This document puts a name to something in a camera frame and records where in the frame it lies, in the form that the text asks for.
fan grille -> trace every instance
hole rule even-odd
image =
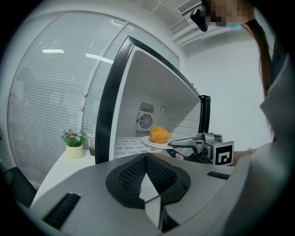
[[[139,119],[139,125],[143,129],[148,129],[153,124],[153,118],[150,114],[143,114]]]

black slot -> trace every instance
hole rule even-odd
[[[44,218],[44,221],[59,230],[80,198],[77,194],[68,193]]]
[[[208,133],[210,123],[210,109],[211,109],[211,97],[202,95],[199,96],[201,99],[201,117],[198,133]]]
[[[230,175],[217,173],[217,172],[213,172],[213,171],[208,172],[207,175],[218,178],[218,179],[224,179],[224,180],[228,180],[228,178],[230,177]]]

refrigerator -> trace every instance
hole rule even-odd
[[[168,130],[172,140],[207,133],[210,102],[159,53],[128,36],[100,100],[95,163],[163,151],[142,142],[155,126]]]

black vent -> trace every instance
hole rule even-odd
[[[149,133],[150,133],[149,130],[136,130],[135,137],[149,136]]]
[[[146,102],[142,102],[140,104],[139,110],[143,112],[153,113],[153,105]]]
[[[176,181],[176,174],[147,157],[147,175],[159,194],[163,193]]]
[[[217,173],[217,172],[214,172],[214,171],[208,172],[207,175],[218,178],[218,179],[224,179],[224,180],[227,180],[230,177],[230,175]]]
[[[140,118],[139,118],[139,125],[140,127],[142,127],[143,129],[148,129],[152,126],[153,124],[153,118],[150,114],[143,114]]]
[[[119,178],[124,189],[135,195],[139,195],[142,183],[141,177],[145,176],[145,174],[145,159],[142,158],[129,169],[123,171]]]
[[[60,229],[81,197],[68,193],[56,207],[44,218],[44,221],[56,229]]]

white table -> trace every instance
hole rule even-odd
[[[95,165],[95,157],[90,155],[89,150],[85,150],[84,157],[78,159],[68,158],[66,157],[64,152],[55,162],[55,164],[43,180],[33,200],[32,206],[43,194],[45,194],[52,187],[59,184],[78,170],[91,165]],[[144,201],[148,201],[158,195],[158,192],[146,175],[142,181],[142,191],[139,197],[142,198]],[[145,205],[145,211],[150,217],[151,221],[158,227],[160,217],[160,197],[147,203]]]
[[[95,165],[95,157],[90,155],[89,150],[85,150],[84,157],[77,159],[66,157],[64,152],[46,175],[37,191],[32,205],[49,189],[64,181],[78,170],[91,165]]]

